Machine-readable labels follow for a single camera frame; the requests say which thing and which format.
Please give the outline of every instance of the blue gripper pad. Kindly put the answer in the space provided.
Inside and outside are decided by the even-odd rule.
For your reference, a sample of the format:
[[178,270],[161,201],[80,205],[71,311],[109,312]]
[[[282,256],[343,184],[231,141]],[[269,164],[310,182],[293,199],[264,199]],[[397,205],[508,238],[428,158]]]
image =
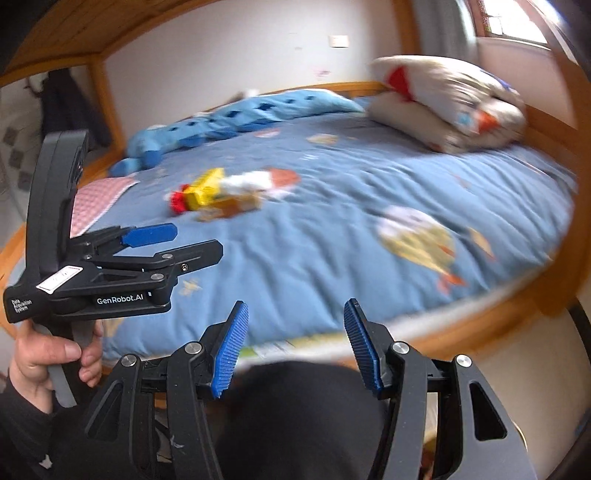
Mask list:
[[222,392],[230,386],[238,354],[246,339],[248,331],[248,306],[240,302],[233,315],[227,320],[232,322],[226,332],[215,359],[212,378],[212,395],[219,398]]
[[121,244],[128,247],[143,247],[144,245],[170,242],[177,237],[178,230],[173,223],[162,223],[141,228],[134,228],[121,237]]
[[345,330],[353,348],[355,360],[357,360],[357,366],[359,367],[365,388],[377,395],[384,389],[384,383],[380,375],[378,353],[365,329],[364,323],[367,320],[360,317],[353,300],[345,303],[343,317],[345,319]]

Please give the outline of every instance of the grey handle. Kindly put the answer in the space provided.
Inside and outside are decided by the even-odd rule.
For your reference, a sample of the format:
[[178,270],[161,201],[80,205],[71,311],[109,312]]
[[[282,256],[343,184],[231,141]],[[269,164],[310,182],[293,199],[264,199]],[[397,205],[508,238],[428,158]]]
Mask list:
[[[49,329],[38,323],[33,324],[36,332],[43,335],[51,335]],[[74,341],[80,345],[80,348],[85,348],[90,345],[92,341],[92,333],[94,330],[94,322],[74,322],[72,323],[72,333]],[[66,380],[66,374],[61,365],[49,365],[47,367],[49,378],[53,384],[53,389],[56,392],[56,399],[58,403],[64,408],[75,407],[77,405],[72,389]]]

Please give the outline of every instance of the red toy piece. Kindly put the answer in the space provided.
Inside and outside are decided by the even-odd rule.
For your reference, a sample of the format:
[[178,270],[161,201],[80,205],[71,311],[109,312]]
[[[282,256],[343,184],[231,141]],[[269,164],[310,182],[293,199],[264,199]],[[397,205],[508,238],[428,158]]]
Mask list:
[[188,184],[181,185],[180,192],[172,192],[170,196],[170,209],[176,215],[180,215],[181,213],[184,213],[189,210],[187,208],[187,205],[185,204],[183,195],[183,190],[188,186]]

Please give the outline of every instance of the blue bedspread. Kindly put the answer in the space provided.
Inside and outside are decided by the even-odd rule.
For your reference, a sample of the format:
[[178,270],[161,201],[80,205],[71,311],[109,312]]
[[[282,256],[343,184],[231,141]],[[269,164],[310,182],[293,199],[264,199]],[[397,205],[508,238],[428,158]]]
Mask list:
[[[226,175],[289,168],[301,183],[232,219],[173,217],[167,193],[212,167]],[[167,154],[137,178],[94,228],[172,221],[174,242],[124,253],[216,238],[224,257],[179,278],[170,312],[125,319],[105,341],[107,359],[173,351],[239,299],[253,345],[342,330],[350,297],[371,320],[388,322],[485,293],[548,262],[576,188],[570,172],[529,148],[436,154],[358,114],[296,119]]]

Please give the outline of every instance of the white pillowcase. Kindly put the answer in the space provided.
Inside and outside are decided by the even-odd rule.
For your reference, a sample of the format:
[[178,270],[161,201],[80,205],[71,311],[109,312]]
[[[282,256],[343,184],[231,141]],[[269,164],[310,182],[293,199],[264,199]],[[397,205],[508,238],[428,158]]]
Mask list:
[[501,148],[522,137],[525,117],[516,106],[490,99],[486,107],[495,109],[498,115],[511,121],[506,122],[506,127],[499,126],[484,134],[466,135],[444,122],[426,106],[409,102],[396,92],[384,92],[376,96],[368,107],[368,116],[416,138],[434,151],[448,154],[480,148]]
[[371,67],[377,80],[404,98],[428,106],[466,135],[483,134],[501,123],[502,119],[490,115],[491,111],[504,110],[491,110],[491,99],[503,100],[525,112],[516,90],[463,60],[398,55],[374,60]]

